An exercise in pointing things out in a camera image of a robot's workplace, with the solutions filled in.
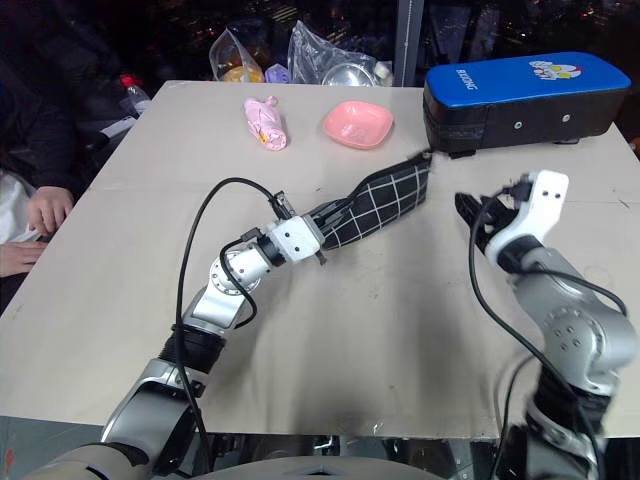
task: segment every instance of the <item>cartoon sticker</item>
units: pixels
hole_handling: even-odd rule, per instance
[[[535,73],[542,80],[568,80],[582,73],[581,67],[575,65],[558,65],[553,62],[529,62]]]

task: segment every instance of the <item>blue box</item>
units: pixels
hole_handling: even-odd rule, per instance
[[[427,73],[429,143],[451,156],[607,131],[631,80],[581,52],[440,65]]]

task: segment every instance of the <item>black and white checkered cloth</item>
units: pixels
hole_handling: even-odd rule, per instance
[[[361,240],[424,202],[430,165],[431,154],[420,152],[368,176],[347,198],[312,211],[311,218],[326,238],[322,248]]]

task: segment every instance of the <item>pink bowl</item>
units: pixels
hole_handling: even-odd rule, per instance
[[[389,110],[372,103],[343,102],[324,119],[324,131],[336,142],[368,150],[385,139],[393,125]]]

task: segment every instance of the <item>beige table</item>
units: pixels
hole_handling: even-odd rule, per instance
[[[274,94],[291,144],[264,150],[243,117]],[[321,131],[340,101],[388,107],[395,127],[371,152]],[[0,320],[0,414],[102,424],[172,323],[179,259],[206,192],[227,176],[284,189],[298,211],[344,195],[366,174],[427,145],[421,90],[171,82],[81,199]],[[424,437],[496,435],[492,390],[521,349],[481,311],[466,265],[456,191],[490,193],[521,173],[571,178],[547,244],[615,290],[640,330],[640,166],[618,130],[575,146],[437,155],[426,203],[368,239],[278,269],[256,291],[259,318],[230,336],[201,401],[212,431]],[[223,242],[273,215],[230,187],[203,218],[185,302]],[[505,275],[479,260],[487,297],[540,344]],[[514,412],[531,391],[522,376]],[[640,435],[640,357],[622,373],[610,435]]]

